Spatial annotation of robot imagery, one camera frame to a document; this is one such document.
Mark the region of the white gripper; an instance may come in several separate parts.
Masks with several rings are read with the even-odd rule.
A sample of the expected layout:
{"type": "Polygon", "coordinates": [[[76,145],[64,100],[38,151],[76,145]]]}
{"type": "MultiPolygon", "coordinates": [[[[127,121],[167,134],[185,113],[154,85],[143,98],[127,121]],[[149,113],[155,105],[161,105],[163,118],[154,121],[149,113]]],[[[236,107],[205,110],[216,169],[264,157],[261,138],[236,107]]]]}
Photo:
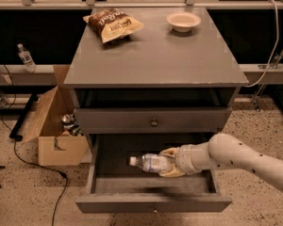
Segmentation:
{"type": "Polygon", "coordinates": [[[175,178],[193,175],[209,169],[208,143],[187,144],[178,147],[168,148],[159,153],[162,156],[175,158],[178,169],[172,169],[160,174],[161,177],[175,178]]]}

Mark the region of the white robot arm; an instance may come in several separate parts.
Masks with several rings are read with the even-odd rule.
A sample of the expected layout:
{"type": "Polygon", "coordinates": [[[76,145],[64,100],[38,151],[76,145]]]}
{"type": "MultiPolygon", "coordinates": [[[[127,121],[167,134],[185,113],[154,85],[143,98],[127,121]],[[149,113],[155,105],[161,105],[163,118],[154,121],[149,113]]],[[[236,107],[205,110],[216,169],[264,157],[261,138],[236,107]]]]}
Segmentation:
{"type": "Polygon", "coordinates": [[[283,160],[255,151],[228,134],[219,133],[208,142],[168,148],[159,154],[171,162],[162,177],[235,168],[246,170],[283,192],[283,160]]]}

